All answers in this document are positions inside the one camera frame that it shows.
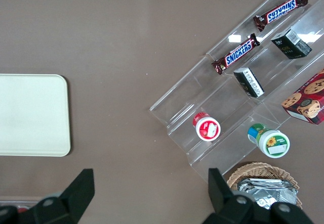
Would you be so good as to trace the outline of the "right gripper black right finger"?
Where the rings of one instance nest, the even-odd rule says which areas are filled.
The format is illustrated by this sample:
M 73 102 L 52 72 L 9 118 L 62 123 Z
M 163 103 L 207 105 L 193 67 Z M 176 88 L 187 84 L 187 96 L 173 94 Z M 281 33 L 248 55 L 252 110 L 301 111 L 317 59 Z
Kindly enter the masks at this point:
M 208 193 L 214 209 L 204 223 L 268 223 L 268 212 L 250 198 L 235 195 L 217 168 L 208 173 Z

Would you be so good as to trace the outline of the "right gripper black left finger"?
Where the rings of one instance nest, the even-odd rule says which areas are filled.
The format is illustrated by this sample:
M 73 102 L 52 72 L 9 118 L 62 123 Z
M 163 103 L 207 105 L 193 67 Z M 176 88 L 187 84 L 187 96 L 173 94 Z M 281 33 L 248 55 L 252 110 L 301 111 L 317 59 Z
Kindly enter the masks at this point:
M 94 172 L 84 169 L 60 196 L 47 197 L 19 214 L 20 223 L 78 223 L 95 194 Z

